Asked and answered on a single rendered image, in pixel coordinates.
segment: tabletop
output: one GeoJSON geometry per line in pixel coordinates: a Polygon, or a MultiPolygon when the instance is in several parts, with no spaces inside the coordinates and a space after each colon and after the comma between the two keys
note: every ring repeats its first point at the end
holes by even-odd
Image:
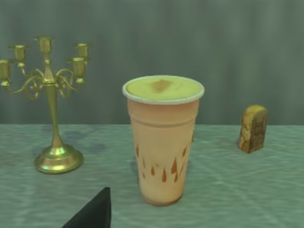
{"type": "Polygon", "coordinates": [[[85,163],[47,175],[34,157],[50,125],[0,125],[0,224],[60,228],[111,187],[112,228],[304,228],[304,126],[268,126],[264,148],[237,148],[240,126],[197,125],[182,199],[171,206],[140,196],[129,125],[61,125],[85,163]]]}

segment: gray backdrop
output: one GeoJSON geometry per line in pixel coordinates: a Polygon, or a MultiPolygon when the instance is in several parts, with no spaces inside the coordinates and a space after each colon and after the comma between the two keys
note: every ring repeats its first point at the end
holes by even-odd
{"type": "MultiPolygon", "coordinates": [[[[303,124],[303,21],[304,0],[1,0],[0,57],[26,43],[27,69],[42,67],[32,37],[50,34],[57,70],[73,43],[92,43],[87,83],[59,97],[62,124],[129,123],[121,86],[155,74],[203,83],[199,124],[239,124],[251,104],[269,109],[270,124],[303,124]]],[[[49,123],[44,95],[1,89],[0,123],[49,123]]]]}

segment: small brown object behind cup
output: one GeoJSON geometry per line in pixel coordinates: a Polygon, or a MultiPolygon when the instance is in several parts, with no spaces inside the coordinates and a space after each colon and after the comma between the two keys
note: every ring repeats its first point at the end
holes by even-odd
{"type": "Polygon", "coordinates": [[[264,146],[267,124],[267,110],[252,105],[243,114],[238,147],[245,153],[252,153],[264,146]]]}

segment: dark triangular object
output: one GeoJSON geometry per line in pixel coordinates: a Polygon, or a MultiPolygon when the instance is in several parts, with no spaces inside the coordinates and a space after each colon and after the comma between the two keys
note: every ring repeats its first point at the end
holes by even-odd
{"type": "Polygon", "coordinates": [[[62,228],[110,228],[110,188],[104,188],[62,228]]]}

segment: gold candelabra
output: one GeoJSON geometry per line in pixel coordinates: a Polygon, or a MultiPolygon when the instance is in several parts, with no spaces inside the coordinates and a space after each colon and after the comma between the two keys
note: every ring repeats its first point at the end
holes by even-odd
{"type": "Polygon", "coordinates": [[[81,152],[76,150],[73,146],[64,144],[58,129],[57,120],[57,91],[60,95],[68,97],[72,90],[77,91],[84,83],[85,67],[88,58],[87,43],[78,43],[78,57],[69,60],[72,63],[73,71],[69,69],[60,69],[55,74],[51,70],[50,53],[52,49],[53,37],[39,36],[35,40],[39,42],[40,52],[44,57],[45,71],[44,73],[39,69],[34,69],[30,73],[25,70],[25,49],[27,45],[14,45],[13,49],[15,59],[0,59],[0,80],[1,86],[8,92],[13,94],[24,92],[29,99],[36,99],[39,97],[41,90],[44,88],[47,96],[48,107],[51,115],[53,126],[52,144],[45,148],[42,153],[35,159],[35,167],[37,170],[48,174],[59,174],[72,171],[78,168],[83,163],[83,156],[81,152]],[[18,67],[22,74],[27,78],[20,89],[11,91],[10,86],[10,64],[17,61],[18,67]]]}

